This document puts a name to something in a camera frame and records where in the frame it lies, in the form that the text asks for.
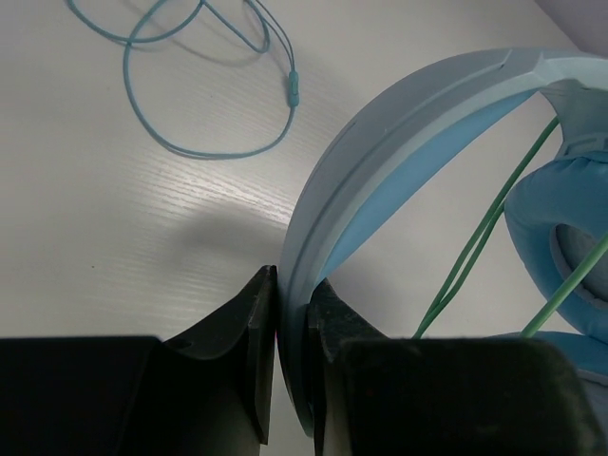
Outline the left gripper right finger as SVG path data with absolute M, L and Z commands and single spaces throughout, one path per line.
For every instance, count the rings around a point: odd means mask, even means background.
M 464 344 L 389 338 L 328 281 L 308 307 L 309 398 L 317 455 L 470 455 L 455 380 Z

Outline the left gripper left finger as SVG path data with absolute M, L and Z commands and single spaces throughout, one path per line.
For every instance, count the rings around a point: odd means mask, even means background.
M 277 320 L 276 267 L 261 267 L 227 303 L 168 339 L 179 397 L 170 422 L 183 447 L 268 443 Z

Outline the large light blue headphones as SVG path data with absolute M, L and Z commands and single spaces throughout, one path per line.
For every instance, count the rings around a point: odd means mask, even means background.
M 535 285 L 573 333 L 545 339 L 575 364 L 607 419 L 607 62 L 575 51 L 501 48 L 426 66 L 373 99 L 341 130 L 295 206 L 278 268 L 278 346 L 298 420 L 313 430 L 304 379 L 305 314 L 316 286 L 429 179 L 531 96 L 553 107 L 554 160 L 516 173 L 490 209 L 504 217 Z

